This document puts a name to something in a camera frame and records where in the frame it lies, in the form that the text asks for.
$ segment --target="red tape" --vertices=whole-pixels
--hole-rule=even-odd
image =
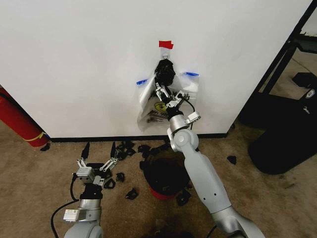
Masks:
[[[164,47],[164,48],[167,48],[167,49],[173,49],[173,44],[172,44],[172,41],[159,41],[158,42],[158,47]]]

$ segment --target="baseboard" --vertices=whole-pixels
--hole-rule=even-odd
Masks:
[[[198,134],[199,138],[225,138],[227,133]],[[65,137],[51,138],[51,142],[97,142],[123,140],[168,140],[167,135],[111,136],[111,137]]]

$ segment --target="clear plastic bag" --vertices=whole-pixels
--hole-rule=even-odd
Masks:
[[[150,126],[163,126],[164,128],[168,128],[169,126],[165,104],[159,100],[155,92],[156,87],[154,77],[155,75],[153,74],[150,79],[137,82],[139,103],[141,105],[138,116],[138,126],[142,131]],[[168,88],[174,94],[182,90],[189,95],[189,102],[195,105],[199,78],[200,76],[197,73],[176,73],[173,83],[168,86]],[[189,115],[193,112],[191,106],[186,102],[181,105],[180,110],[185,115]]]

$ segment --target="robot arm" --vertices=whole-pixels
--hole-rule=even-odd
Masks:
[[[261,230],[252,221],[234,210],[210,160],[196,151],[199,143],[198,136],[187,128],[201,118],[199,113],[193,112],[185,119],[183,113],[179,111],[180,104],[186,100],[184,93],[180,91],[176,96],[166,96],[165,87],[159,83],[156,86],[158,97],[161,100],[165,98],[170,122],[167,134],[171,147],[175,152],[184,154],[188,175],[216,225],[231,238],[264,238]]]

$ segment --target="white wall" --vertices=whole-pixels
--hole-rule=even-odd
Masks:
[[[317,37],[317,10],[315,10],[302,29],[302,34]]]
[[[0,84],[51,137],[166,134],[136,126],[135,82],[172,40],[202,75],[194,131],[226,133],[310,2],[2,0]]]

